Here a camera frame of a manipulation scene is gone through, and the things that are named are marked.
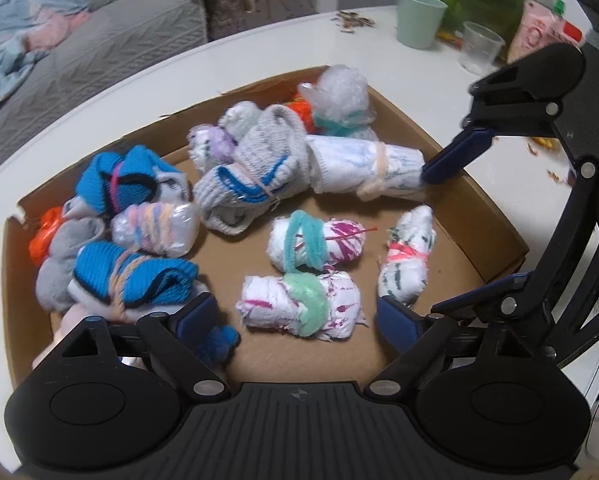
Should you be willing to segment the pastel striped bundle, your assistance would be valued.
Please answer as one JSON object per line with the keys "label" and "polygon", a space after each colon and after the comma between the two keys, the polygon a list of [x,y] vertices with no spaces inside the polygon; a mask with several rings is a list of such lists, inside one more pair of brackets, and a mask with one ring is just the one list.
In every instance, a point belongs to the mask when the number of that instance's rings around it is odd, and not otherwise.
{"label": "pastel striped bundle", "polygon": [[127,249],[179,258],[190,252],[200,229],[193,203],[142,203],[111,220],[112,240]]}

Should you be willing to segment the white teal-tie sock bundle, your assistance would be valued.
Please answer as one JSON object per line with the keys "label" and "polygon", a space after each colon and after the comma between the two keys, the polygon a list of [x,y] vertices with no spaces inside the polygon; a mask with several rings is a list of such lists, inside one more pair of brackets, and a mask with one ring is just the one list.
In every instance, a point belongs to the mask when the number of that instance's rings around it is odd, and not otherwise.
{"label": "white teal-tie sock bundle", "polygon": [[354,220],[322,220],[298,209],[272,222],[266,252],[281,272],[322,272],[358,259],[367,234],[374,231]]}

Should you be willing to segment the bubble wrap teal-tie bundle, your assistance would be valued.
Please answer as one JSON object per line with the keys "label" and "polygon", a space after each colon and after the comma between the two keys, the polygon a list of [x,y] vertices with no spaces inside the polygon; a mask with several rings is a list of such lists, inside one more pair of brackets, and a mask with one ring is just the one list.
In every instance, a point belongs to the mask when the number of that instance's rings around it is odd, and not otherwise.
{"label": "bubble wrap teal-tie bundle", "polygon": [[310,108],[314,133],[377,141],[371,128],[377,114],[370,102],[368,82],[356,68],[331,66],[313,84],[299,84],[298,96]]}

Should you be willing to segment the clear plastic cup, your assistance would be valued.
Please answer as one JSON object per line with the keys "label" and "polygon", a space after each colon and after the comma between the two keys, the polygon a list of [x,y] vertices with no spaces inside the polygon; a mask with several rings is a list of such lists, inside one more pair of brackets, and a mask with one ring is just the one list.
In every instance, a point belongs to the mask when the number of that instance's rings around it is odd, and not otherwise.
{"label": "clear plastic cup", "polygon": [[505,47],[505,39],[488,27],[466,21],[463,24],[459,64],[469,73],[484,76],[491,72],[493,63]]}

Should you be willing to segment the mint green cup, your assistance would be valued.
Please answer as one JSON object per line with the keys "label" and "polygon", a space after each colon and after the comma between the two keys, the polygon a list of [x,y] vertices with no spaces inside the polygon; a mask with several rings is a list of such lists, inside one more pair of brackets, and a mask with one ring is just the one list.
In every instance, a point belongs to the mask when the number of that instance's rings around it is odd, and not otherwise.
{"label": "mint green cup", "polygon": [[397,40],[412,49],[429,49],[447,9],[441,0],[397,0]]}

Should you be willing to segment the pink snack packet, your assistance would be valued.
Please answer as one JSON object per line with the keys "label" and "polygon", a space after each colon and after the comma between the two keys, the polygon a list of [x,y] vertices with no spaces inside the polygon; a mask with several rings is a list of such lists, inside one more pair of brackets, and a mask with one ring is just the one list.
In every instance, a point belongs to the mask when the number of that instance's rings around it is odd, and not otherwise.
{"label": "pink snack packet", "polygon": [[550,44],[579,47],[583,32],[564,18],[565,3],[555,0],[551,8],[535,0],[525,0],[519,28],[508,50],[507,63],[512,64]]}

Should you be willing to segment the blue white sock bundle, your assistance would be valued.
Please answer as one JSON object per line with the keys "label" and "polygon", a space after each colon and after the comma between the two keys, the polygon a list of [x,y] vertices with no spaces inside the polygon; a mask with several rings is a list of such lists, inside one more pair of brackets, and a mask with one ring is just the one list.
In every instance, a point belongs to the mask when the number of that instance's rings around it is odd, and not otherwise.
{"label": "blue white sock bundle", "polygon": [[62,207],[62,218],[112,218],[142,203],[188,203],[188,177],[143,145],[125,155],[103,152],[91,159]]}
{"label": "blue white sock bundle", "polygon": [[172,314],[185,307],[206,290],[198,274],[189,260],[92,242],[80,248],[68,294],[91,315],[132,323],[152,312]]}

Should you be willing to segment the large white knit sock bundle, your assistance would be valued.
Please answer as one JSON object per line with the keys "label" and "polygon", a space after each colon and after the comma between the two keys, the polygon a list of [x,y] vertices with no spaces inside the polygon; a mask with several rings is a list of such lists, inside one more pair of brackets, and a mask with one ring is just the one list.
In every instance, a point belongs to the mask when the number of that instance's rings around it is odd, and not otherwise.
{"label": "large white knit sock bundle", "polygon": [[307,132],[282,104],[264,109],[234,151],[234,161],[200,177],[193,195],[208,229],[239,235],[281,200],[309,188]]}

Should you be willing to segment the pink fluffy monster toy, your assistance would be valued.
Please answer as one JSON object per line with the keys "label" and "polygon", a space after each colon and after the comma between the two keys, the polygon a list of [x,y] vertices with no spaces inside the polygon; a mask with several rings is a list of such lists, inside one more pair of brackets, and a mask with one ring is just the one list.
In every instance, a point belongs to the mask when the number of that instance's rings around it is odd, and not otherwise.
{"label": "pink fluffy monster toy", "polygon": [[[82,304],[74,304],[62,316],[58,329],[53,333],[51,344],[36,356],[32,363],[34,370],[45,359],[54,347],[86,316],[89,312]],[[225,363],[232,350],[240,342],[240,334],[229,325],[216,326],[205,336],[202,344],[199,344],[194,353],[207,366],[215,367]]]}

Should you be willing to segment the white magenta green-tie bundle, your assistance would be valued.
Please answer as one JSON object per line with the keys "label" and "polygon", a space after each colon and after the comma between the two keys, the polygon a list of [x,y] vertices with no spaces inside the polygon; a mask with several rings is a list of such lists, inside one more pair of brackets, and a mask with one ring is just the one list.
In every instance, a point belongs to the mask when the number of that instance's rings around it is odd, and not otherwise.
{"label": "white magenta green-tie bundle", "polygon": [[248,276],[236,303],[242,324],[304,339],[347,339],[367,325],[361,292],[344,271]]}

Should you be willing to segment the orange plastic bundle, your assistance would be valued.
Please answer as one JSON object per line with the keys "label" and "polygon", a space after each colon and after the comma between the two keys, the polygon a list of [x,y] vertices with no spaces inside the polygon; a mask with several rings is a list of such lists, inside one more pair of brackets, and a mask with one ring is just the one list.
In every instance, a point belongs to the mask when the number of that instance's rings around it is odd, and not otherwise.
{"label": "orange plastic bundle", "polygon": [[286,102],[286,107],[289,107],[290,110],[293,110],[298,115],[308,133],[316,133],[318,131],[313,121],[313,109],[304,98],[297,94],[289,102]]}
{"label": "orange plastic bundle", "polygon": [[49,255],[50,244],[53,237],[64,222],[62,207],[55,206],[45,211],[39,219],[38,229],[28,244],[30,261],[35,266],[41,266]]}

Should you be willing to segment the white purple-band sock bundle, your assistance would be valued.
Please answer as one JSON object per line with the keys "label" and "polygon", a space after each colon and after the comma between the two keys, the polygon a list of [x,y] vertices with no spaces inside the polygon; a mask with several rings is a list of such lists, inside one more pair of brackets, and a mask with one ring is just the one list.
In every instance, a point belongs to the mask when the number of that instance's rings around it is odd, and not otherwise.
{"label": "white purple-band sock bundle", "polygon": [[234,162],[234,151],[257,123],[263,111],[252,101],[232,105],[216,125],[200,124],[189,130],[188,153],[200,174]]}

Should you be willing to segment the white ribbed sock bundle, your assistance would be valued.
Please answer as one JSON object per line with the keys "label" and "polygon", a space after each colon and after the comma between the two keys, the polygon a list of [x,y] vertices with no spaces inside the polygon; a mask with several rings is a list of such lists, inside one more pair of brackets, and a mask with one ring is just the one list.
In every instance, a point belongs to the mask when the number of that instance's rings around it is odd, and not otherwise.
{"label": "white ribbed sock bundle", "polygon": [[421,191],[419,150],[380,141],[309,136],[310,186],[317,194],[407,198]]}

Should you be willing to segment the grey sock bundle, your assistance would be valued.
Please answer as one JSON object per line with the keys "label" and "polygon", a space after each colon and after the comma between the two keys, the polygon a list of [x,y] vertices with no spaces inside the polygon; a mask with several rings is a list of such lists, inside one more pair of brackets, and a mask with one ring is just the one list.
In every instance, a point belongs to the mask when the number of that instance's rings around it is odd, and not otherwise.
{"label": "grey sock bundle", "polygon": [[50,243],[48,258],[40,266],[35,284],[38,304],[46,311],[65,312],[74,304],[68,293],[80,249],[103,240],[106,224],[88,217],[64,222]]}

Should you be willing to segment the white green pink-tie bundle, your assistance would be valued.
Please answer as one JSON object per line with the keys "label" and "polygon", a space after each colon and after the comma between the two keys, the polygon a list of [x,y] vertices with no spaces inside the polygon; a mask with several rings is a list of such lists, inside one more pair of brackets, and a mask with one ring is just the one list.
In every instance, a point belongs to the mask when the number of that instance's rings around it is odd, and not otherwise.
{"label": "white green pink-tie bundle", "polygon": [[420,205],[405,212],[388,230],[387,253],[377,279],[379,296],[411,308],[426,288],[429,255],[435,242],[432,208]]}

